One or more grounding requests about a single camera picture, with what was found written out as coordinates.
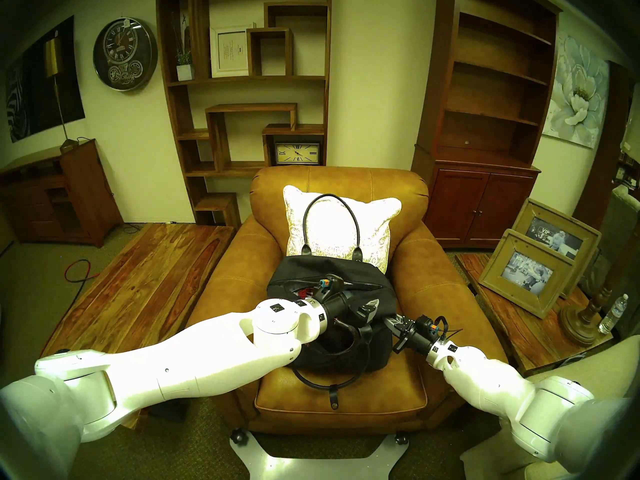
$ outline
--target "gold lamp shade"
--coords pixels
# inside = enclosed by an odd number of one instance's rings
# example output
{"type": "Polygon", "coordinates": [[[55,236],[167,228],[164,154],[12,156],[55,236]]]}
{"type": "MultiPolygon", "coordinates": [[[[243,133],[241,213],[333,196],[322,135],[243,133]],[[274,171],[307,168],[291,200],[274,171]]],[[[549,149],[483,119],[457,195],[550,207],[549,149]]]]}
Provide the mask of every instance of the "gold lamp shade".
{"type": "Polygon", "coordinates": [[[60,38],[54,37],[44,43],[44,66],[47,78],[62,72],[62,50],[60,47],[60,38]]]}

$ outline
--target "white pillow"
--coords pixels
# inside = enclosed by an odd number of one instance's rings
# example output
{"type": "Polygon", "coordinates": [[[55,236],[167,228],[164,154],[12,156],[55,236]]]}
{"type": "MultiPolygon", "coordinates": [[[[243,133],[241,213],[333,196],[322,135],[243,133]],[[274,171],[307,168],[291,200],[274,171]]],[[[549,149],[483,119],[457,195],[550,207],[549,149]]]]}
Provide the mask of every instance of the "white pillow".
{"type": "MultiPolygon", "coordinates": [[[[289,222],[287,256],[299,255],[305,239],[302,219],[309,203],[320,193],[303,193],[293,185],[283,190],[289,222]]],[[[389,256],[389,221],[400,213],[402,203],[396,198],[386,198],[371,203],[361,203],[342,198],[349,205],[360,227],[362,259],[385,273],[389,256]]],[[[306,235],[314,256],[351,259],[356,248],[356,227],[353,218],[340,201],[330,196],[319,199],[306,217],[306,235]]]]}

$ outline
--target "wall clock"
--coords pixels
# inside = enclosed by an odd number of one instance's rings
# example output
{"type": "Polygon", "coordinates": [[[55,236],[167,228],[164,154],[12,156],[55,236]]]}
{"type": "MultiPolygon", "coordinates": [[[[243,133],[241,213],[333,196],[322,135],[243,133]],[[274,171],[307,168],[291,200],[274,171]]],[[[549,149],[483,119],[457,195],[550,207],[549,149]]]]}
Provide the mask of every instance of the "wall clock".
{"type": "Polygon", "coordinates": [[[277,165],[320,165],[320,143],[275,144],[277,165]]]}
{"type": "Polygon", "coordinates": [[[95,72],[116,91],[131,91],[144,85],[157,62],[156,39],[137,18],[122,17],[109,22],[93,46],[95,72]]]}

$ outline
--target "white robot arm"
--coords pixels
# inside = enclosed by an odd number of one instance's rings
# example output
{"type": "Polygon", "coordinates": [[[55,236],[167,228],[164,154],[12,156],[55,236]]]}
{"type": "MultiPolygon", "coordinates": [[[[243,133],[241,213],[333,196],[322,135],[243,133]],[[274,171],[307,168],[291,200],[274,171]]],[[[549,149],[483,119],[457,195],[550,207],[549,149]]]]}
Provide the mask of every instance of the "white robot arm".
{"type": "MultiPolygon", "coordinates": [[[[344,310],[338,294],[322,300],[268,299],[251,312],[208,319],[127,353],[54,354],[35,363],[34,376],[0,390],[0,399],[33,449],[66,476],[80,442],[104,437],[136,410],[168,399],[224,394],[293,361],[301,345],[344,310]]],[[[563,416],[593,399],[558,377],[528,382],[479,349],[444,340],[426,317],[385,321],[399,338],[394,350],[425,355],[472,406],[508,418],[516,442],[544,461],[559,459],[554,437],[563,416]]]]}

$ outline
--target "white planter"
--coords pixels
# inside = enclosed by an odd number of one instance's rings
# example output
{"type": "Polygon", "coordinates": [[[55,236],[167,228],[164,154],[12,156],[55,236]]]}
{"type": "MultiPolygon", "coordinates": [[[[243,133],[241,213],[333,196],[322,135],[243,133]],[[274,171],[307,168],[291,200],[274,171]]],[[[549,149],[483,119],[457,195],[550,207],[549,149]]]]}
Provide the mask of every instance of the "white planter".
{"type": "Polygon", "coordinates": [[[195,78],[193,65],[178,65],[176,66],[176,69],[178,70],[179,81],[190,81],[195,78]]]}

